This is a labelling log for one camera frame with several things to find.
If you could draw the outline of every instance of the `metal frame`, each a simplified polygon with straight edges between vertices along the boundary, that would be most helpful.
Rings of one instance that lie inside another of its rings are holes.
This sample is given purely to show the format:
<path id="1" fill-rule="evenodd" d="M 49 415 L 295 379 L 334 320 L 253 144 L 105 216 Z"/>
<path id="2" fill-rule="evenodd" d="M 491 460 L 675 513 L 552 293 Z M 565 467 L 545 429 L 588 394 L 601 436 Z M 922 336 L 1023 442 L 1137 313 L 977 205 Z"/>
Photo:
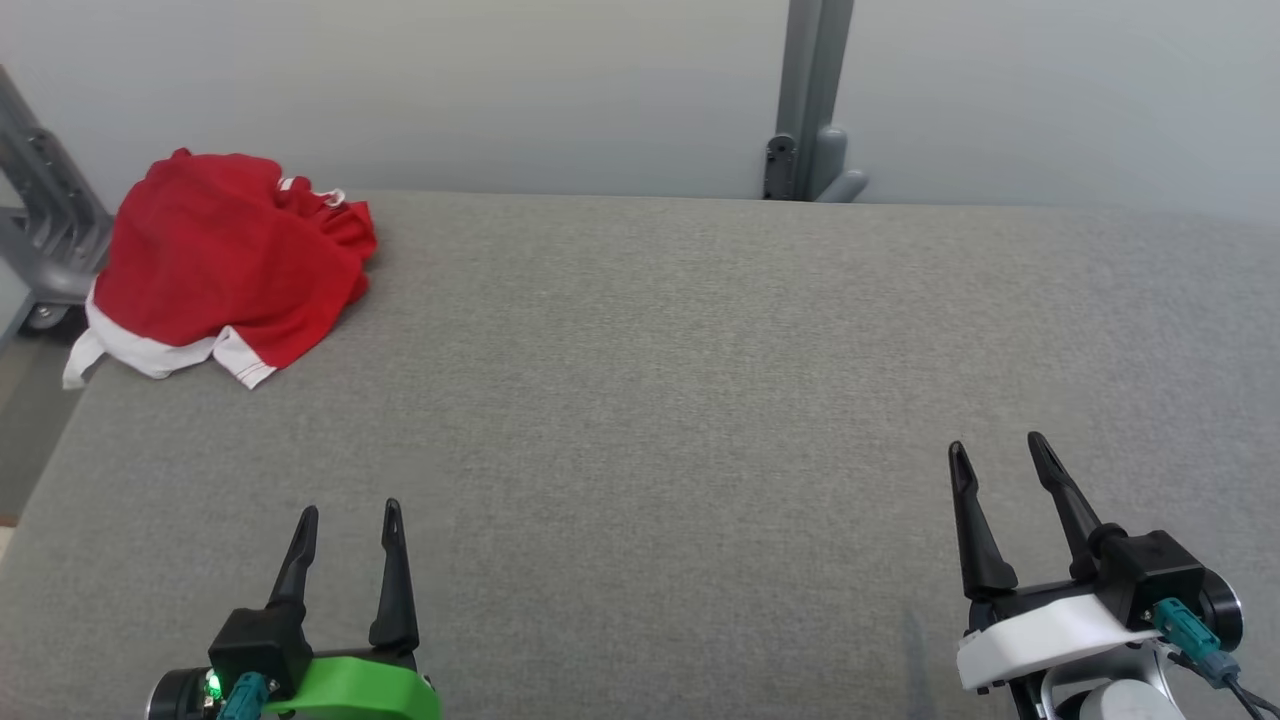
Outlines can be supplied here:
<path id="1" fill-rule="evenodd" d="M 22 209 L 0 209 L 0 258 L 31 291 L 27 323 L 51 327 L 84 302 L 114 218 L 0 67 L 0 170 Z"/>
<path id="2" fill-rule="evenodd" d="M 867 187 L 865 173 L 845 170 L 849 137 L 831 124 L 852 17 L 854 0 L 791 0 L 765 200 L 851 202 Z"/>

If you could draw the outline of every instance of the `white partition panel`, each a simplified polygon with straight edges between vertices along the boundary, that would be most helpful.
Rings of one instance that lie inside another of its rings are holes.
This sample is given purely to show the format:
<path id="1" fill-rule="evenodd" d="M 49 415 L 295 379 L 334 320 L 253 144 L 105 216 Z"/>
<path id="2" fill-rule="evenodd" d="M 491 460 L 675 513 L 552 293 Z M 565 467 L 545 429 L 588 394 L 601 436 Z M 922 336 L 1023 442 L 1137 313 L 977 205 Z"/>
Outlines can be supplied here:
<path id="1" fill-rule="evenodd" d="M 1280 223 L 1280 3 L 858 0 L 835 120 L 864 202 Z"/>
<path id="2" fill-rule="evenodd" d="M 175 147 L 317 184 L 759 196 L 787 0 L 5 0 L 0 63 L 114 208 Z"/>

